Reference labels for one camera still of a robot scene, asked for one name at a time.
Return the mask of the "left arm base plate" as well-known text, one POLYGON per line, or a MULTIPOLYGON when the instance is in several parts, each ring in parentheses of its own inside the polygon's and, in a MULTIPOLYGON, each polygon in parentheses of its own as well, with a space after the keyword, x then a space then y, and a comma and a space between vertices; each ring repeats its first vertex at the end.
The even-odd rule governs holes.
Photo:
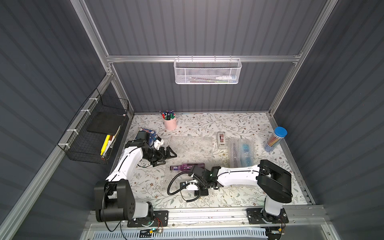
POLYGON ((127 223, 128 228, 157 228, 167 227, 169 220, 169 211, 154 211, 150 212, 147 217, 134 218, 127 223))

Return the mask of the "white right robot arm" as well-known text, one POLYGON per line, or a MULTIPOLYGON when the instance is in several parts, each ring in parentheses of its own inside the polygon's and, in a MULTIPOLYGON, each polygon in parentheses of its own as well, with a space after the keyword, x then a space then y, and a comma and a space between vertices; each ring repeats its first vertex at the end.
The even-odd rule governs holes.
POLYGON ((289 222, 283 205, 292 202, 292 175, 268 160, 261 160, 258 165, 243 168, 213 167, 206 170, 194 166, 187 173, 192 180, 180 183, 180 189, 194 192, 192 202, 198 197, 207 196, 208 189, 259 187, 267 196, 261 209, 248 210, 250 223, 262 221, 266 224, 284 225, 289 222))

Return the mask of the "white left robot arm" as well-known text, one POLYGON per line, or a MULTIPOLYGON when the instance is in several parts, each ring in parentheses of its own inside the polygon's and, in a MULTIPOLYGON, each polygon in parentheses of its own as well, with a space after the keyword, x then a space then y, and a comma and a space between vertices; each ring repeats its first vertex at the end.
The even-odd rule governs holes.
POLYGON ((155 218, 153 206, 150 202, 136 201, 130 181, 141 160, 147 160, 150 167, 156 167, 176 157, 171 147, 163 147, 160 137, 150 144, 150 134, 140 131, 136 139, 125 144, 122 158, 112 173, 94 187, 97 221, 151 223, 155 218))

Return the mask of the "purple bottle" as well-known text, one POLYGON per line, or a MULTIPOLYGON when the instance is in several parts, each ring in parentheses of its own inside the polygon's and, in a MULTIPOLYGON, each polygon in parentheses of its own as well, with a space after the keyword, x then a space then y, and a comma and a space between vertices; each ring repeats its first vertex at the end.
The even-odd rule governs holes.
POLYGON ((231 143, 229 155, 230 155, 230 167, 231 168, 241 167, 241 158, 240 158, 240 155, 238 153, 238 144, 237 143, 231 143))
POLYGON ((179 165, 179 166, 170 166, 170 170, 171 171, 189 171, 191 170, 193 167, 195 166, 198 166, 200 168, 205 168, 205 164, 204 163, 185 163, 185 164, 182 164, 182 165, 179 165))

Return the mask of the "clear tape dispenser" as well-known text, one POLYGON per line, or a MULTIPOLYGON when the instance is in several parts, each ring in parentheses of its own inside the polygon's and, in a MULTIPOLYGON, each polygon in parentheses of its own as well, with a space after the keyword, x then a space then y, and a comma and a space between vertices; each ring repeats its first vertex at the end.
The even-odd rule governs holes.
POLYGON ((226 137, 224 132, 217 133, 217 145, 218 149, 224 149, 226 147, 226 137))

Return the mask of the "blue glass bottle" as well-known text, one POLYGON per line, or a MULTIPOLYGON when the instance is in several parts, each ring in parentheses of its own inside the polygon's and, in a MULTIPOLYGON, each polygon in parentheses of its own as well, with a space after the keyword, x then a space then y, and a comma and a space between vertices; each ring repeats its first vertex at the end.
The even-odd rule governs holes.
POLYGON ((249 144, 241 145, 241 164, 242 167, 250 167, 253 163, 253 155, 249 144))

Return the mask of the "yellow highlighter marker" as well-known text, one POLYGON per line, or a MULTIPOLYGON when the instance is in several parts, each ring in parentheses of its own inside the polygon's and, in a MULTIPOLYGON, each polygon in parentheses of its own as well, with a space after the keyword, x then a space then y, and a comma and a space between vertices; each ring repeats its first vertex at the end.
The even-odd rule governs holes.
POLYGON ((101 156, 104 155, 104 153, 105 153, 105 151, 107 149, 107 146, 108 146, 108 144, 110 142, 110 138, 111 138, 111 135, 107 135, 106 136, 105 141, 104 141, 103 146, 102 146, 102 149, 101 149, 101 153, 100 153, 101 156))

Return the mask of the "blue-lidded pencil tube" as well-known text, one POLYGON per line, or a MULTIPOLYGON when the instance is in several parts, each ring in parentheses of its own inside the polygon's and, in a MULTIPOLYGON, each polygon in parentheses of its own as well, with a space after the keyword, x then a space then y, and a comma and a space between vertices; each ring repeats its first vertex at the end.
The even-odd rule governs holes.
POLYGON ((280 141, 287 136, 287 134, 288 132, 285 128, 276 127, 264 145, 265 151, 271 153, 277 147, 277 145, 280 144, 280 141))

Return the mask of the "blue children's book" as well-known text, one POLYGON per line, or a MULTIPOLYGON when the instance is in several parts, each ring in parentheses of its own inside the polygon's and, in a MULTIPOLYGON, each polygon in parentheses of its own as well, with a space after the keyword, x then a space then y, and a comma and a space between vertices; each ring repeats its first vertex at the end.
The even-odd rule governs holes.
POLYGON ((140 128, 138 135, 146 139, 148 142, 154 141, 156 139, 156 131, 140 128))

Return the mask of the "pink pen holder cup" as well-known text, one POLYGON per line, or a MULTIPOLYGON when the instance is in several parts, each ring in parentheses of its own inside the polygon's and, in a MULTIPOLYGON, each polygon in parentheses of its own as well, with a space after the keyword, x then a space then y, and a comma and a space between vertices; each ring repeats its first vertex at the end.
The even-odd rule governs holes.
POLYGON ((164 120, 164 126, 168 131, 174 131, 177 128, 177 118, 164 120))

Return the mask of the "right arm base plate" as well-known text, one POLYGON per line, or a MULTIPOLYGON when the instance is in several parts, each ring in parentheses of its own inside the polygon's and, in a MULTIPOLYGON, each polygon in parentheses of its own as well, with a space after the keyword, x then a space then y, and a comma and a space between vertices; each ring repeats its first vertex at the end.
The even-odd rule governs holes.
POLYGON ((249 224, 287 224, 289 219, 284 208, 281 209, 278 216, 268 214, 264 208, 248 208, 246 209, 249 224))

